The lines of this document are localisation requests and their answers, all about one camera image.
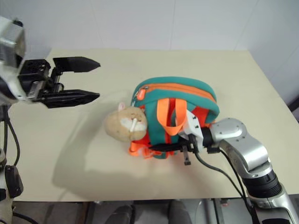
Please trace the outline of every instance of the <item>small backpack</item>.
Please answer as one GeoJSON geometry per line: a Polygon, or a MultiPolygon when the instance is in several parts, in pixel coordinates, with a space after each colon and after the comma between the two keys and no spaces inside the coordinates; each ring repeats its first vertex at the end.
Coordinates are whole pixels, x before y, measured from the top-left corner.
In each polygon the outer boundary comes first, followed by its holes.
{"type": "Polygon", "coordinates": [[[140,83],[134,90],[132,106],[144,110],[148,129],[141,140],[132,141],[129,153],[145,158],[166,159],[174,152],[149,149],[156,144],[177,143],[185,122],[186,111],[191,111],[200,126],[209,126],[219,114],[216,96],[206,83],[184,77],[156,77],[140,83]]]}

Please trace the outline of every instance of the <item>orange zipper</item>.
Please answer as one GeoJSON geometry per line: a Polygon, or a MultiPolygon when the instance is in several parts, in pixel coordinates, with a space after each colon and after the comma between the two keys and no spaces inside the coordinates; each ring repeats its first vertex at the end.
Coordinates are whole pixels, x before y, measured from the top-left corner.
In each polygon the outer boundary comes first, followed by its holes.
{"type": "Polygon", "coordinates": [[[213,96],[210,93],[208,93],[204,90],[200,90],[196,87],[177,84],[177,83],[146,84],[146,85],[140,87],[140,89],[138,90],[138,92],[136,93],[135,96],[138,100],[143,100],[145,98],[146,93],[151,92],[153,90],[157,90],[157,89],[183,91],[183,92],[190,93],[190,94],[193,94],[193,95],[197,95],[197,96],[200,96],[200,97],[205,97],[207,99],[210,99],[214,103],[216,103],[215,99],[213,98],[213,96]]]}

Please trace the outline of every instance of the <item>beige table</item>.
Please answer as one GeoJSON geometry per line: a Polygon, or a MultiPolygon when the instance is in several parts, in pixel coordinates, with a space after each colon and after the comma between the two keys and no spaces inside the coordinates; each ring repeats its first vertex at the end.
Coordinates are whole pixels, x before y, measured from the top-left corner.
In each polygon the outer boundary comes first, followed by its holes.
{"type": "MultiPolygon", "coordinates": [[[[47,109],[18,103],[10,116],[21,144],[19,171],[24,184],[17,200],[90,201],[165,198],[236,197],[225,176],[191,156],[167,160],[131,157],[128,144],[107,136],[103,119],[134,88],[157,76],[182,76],[210,84],[220,107],[218,120],[234,117],[268,149],[288,193],[299,193],[296,178],[299,125],[247,51],[53,50],[51,58],[86,56],[101,63],[89,73],[65,73],[67,89],[99,92],[88,105],[47,109]]],[[[9,161],[15,157],[9,140],[9,161]]],[[[220,154],[202,157],[226,170],[220,154]]]]}

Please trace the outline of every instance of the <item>plush hamster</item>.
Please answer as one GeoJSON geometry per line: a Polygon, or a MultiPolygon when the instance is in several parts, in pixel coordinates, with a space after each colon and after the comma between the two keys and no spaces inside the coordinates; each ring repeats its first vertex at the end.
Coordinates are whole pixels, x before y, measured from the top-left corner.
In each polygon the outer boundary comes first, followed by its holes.
{"type": "Polygon", "coordinates": [[[105,119],[105,131],[119,141],[140,140],[146,135],[148,122],[142,109],[120,103],[118,110],[105,119]]]}

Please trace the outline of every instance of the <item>orange backpack strap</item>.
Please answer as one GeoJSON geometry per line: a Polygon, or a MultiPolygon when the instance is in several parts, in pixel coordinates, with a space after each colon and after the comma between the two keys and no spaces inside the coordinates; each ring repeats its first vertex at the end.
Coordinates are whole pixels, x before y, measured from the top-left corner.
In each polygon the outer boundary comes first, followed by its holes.
{"type": "Polygon", "coordinates": [[[176,98],[175,100],[175,110],[176,110],[176,119],[177,119],[176,126],[167,126],[168,109],[169,109],[169,98],[158,100],[157,120],[169,135],[174,136],[178,134],[178,132],[181,130],[186,120],[187,102],[183,99],[176,98]]]}

